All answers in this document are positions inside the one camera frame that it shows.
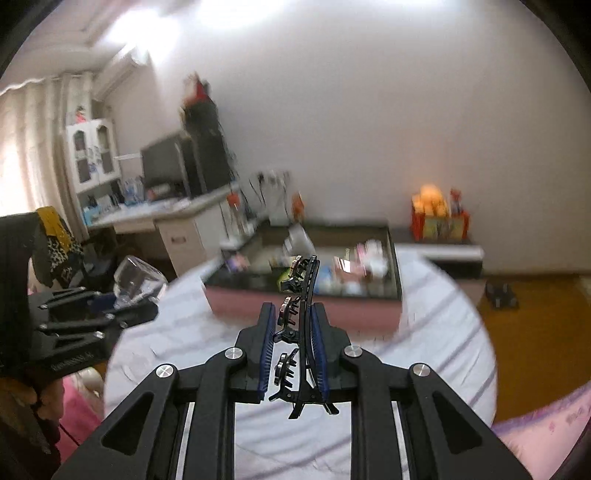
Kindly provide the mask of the clear glass light bulb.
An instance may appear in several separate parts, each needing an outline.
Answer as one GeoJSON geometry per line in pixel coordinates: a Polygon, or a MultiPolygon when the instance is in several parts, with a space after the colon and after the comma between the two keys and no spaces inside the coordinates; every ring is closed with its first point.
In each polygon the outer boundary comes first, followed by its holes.
{"type": "Polygon", "coordinates": [[[165,276],[135,256],[126,256],[114,273],[114,309],[135,305],[145,299],[158,300],[167,288],[165,276]]]}

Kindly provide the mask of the black beaded hair clip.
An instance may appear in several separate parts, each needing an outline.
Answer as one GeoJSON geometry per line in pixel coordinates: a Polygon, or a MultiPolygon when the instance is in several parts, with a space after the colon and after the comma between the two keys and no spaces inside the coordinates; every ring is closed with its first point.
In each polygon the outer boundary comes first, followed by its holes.
{"type": "Polygon", "coordinates": [[[321,405],[329,415],[339,409],[329,401],[328,357],[318,318],[312,313],[315,280],[320,260],[315,255],[298,256],[290,266],[293,275],[283,282],[287,293],[277,318],[279,330],[273,341],[294,346],[280,355],[274,367],[273,384],[278,390],[270,395],[270,402],[289,402],[291,419],[297,419],[307,405],[321,405]]]}

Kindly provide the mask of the rose gold metallic cylinder tin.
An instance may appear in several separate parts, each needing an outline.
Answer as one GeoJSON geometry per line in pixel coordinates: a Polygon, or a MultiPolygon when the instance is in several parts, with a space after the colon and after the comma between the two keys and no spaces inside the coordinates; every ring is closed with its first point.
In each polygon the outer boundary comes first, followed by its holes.
{"type": "Polygon", "coordinates": [[[335,277],[342,283],[361,282],[366,278],[367,272],[362,263],[346,258],[334,258],[335,277]]]}

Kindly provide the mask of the pink building block model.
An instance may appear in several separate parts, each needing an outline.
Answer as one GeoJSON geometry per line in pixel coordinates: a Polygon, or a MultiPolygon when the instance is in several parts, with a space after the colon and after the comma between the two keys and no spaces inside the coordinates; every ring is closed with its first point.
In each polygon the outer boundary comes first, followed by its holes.
{"type": "Polygon", "coordinates": [[[225,266],[230,272],[242,272],[249,270],[249,259],[242,254],[235,253],[225,260],[225,266]]]}

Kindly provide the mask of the yellow highlighter marker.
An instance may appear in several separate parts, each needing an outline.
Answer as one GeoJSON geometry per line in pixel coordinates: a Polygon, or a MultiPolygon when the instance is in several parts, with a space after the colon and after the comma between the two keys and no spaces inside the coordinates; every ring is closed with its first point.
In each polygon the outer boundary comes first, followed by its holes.
{"type": "Polygon", "coordinates": [[[277,281],[276,281],[277,289],[279,289],[280,291],[283,291],[283,289],[284,289],[283,282],[287,282],[287,280],[290,280],[292,275],[293,275],[293,273],[291,272],[290,268],[287,270],[284,270],[283,273],[280,274],[280,277],[277,278],[277,281]]]}

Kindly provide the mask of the pink bedding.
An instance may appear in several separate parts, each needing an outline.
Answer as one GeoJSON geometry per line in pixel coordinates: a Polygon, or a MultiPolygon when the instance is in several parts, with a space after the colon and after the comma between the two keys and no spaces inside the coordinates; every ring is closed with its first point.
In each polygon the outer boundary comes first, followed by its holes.
{"type": "Polygon", "coordinates": [[[533,479],[550,479],[590,420],[590,383],[554,403],[493,426],[533,479]]]}

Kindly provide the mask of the black office chair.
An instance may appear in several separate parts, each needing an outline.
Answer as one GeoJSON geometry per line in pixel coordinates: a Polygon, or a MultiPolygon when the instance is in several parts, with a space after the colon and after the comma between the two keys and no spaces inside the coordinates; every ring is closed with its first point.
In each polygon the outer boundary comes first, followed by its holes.
{"type": "Polygon", "coordinates": [[[46,289],[84,287],[110,291],[116,255],[88,253],[85,247],[96,244],[97,238],[78,241],[54,207],[40,207],[35,214],[39,226],[33,234],[31,263],[36,282],[46,289]]]}

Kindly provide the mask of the black floor scale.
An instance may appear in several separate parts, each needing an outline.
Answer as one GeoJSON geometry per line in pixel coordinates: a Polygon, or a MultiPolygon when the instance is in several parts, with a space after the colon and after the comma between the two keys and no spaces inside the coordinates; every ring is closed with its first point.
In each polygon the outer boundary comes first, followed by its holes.
{"type": "Polygon", "coordinates": [[[518,309],[519,301],[508,283],[494,283],[488,281],[485,295],[494,309],[518,309]]]}

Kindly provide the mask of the pink storage box black rim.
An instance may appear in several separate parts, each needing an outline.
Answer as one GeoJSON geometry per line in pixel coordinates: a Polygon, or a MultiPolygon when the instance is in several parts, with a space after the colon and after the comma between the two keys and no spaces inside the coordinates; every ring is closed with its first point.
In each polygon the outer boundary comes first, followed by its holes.
{"type": "MultiPolygon", "coordinates": [[[[353,334],[390,334],[399,329],[401,275],[385,222],[307,222],[303,225],[317,256],[314,300],[329,322],[353,334]]],[[[221,266],[204,280],[205,297],[219,317],[255,320],[264,302],[287,296],[293,227],[263,222],[221,266]]]]}

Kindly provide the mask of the low black white cabinet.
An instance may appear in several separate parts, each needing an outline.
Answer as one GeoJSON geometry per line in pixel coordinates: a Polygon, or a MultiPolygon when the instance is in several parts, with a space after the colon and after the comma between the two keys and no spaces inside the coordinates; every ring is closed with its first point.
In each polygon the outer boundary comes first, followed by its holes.
{"type": "Polygon", "coordinates": [[[409,227],[391,228],[391,237],[398,254],[422,257],[456,280],[475,280],[482,275],[485,252],[470,239],[443,243],[419,241],[409,227]]]}

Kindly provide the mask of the small pink white block toy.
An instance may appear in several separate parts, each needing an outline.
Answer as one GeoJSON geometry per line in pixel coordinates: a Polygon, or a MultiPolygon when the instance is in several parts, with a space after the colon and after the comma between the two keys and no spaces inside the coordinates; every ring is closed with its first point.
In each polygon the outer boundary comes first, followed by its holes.
{"type": "Polygon", "coordinates": [[[386,277],[389,263],[381,241],[370,239],[365,243],[359,243],[356,246],[356,258],[363,266],[367,276],[377,279],[386,277]]]}

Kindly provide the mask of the beige window curtain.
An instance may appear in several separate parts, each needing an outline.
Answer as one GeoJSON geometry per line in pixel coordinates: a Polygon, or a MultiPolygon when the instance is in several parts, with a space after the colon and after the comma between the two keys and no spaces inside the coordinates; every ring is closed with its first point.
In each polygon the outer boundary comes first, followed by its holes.
{"type": "Polygon", "coordinates": [[[1,92],[1,214],[53,206],[77,239],[88,236],[69,173],[66,128],[91,118],[93,74],[30,79],[1,92]]]}

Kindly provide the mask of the red capped water bottle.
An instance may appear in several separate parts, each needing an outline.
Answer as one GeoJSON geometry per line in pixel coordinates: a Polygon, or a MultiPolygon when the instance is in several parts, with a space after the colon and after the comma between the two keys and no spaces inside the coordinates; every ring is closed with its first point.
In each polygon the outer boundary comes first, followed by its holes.
{"type": "Polygon", "coordinates": [[[245,225],[243,225],[242,210],[240,210],[240,196],[238,192],[230,192],[226,196],[228,201],[228,207],[232,216],[233,224],[235,225],[235,231],[238,236],[245,234],[245,225]]]}

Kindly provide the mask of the white air conditioner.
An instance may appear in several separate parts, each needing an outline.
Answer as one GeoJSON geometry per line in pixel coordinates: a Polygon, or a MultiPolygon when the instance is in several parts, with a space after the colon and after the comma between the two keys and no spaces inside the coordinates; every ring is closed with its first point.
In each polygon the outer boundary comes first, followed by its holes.
{"type": "Polygon", "coordinates": [[[136,47],[122,48],[93,80],[92,95],[97,101],[103,101],[122,82],[137,69],[146,66],[149,53],[136,47]]]}

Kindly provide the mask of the wall power outlet strip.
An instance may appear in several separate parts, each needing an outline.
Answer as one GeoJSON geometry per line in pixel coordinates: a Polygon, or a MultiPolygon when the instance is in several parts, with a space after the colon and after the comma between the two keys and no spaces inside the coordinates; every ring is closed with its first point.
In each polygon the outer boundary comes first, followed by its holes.
{"type": "Polygon", "coordinates": [[[290,177],[289,170],[267,170],[259,171],[254,174],[256,183],[262,188],[287,188],[287,185],[290,183],[290,177]]]}

